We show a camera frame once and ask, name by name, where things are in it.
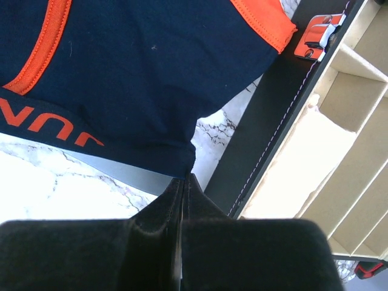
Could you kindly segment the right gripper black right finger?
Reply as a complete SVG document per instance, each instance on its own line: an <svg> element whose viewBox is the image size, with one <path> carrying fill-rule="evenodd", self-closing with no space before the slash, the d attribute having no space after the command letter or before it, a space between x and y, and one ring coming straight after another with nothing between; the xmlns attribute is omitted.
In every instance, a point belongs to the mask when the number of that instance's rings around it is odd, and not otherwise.
<svg viewBox="0 0 388 291"><path fill-rule="evenodd" d="M323 231L305 219L232 219L184 183L184 290L342 290Z"/></svg>

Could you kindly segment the navy orange underwear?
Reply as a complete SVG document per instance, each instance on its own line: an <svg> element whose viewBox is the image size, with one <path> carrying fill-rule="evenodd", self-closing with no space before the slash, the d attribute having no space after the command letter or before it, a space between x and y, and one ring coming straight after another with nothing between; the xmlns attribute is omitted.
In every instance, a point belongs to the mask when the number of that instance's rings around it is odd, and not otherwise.
<svg viewBox="0 0 388 291"><path fill-rule="evenodd" d="M2 1L1 132L183 178L295 32L279 1Z"/></svg>

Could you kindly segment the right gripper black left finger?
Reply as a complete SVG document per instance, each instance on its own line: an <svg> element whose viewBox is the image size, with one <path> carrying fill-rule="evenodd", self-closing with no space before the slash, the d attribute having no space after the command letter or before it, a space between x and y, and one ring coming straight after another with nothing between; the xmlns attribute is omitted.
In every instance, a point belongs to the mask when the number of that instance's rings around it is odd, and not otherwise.
<svg viewBox="0 0 388 291"><path fill-rule="evenodd" d="M1 224L2 290L179 290L182 182L128 219Z"/></svg>

